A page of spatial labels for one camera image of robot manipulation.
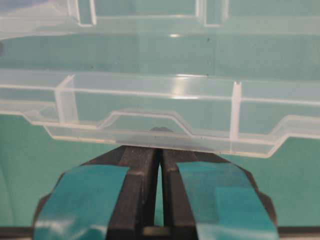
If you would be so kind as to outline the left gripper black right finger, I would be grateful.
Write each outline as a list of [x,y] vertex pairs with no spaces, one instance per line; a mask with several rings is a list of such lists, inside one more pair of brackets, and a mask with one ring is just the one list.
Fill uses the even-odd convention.
[[276,240],[272,200],[253,175],[213,153],[161,153],[164,224],[174,240]]

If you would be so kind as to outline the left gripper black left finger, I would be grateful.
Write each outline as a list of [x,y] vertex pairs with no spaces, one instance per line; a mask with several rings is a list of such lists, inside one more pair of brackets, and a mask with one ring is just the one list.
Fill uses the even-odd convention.
[[154,224],[157,150],[120,146],[64,172],[38,203],[35,240],[132,240]]

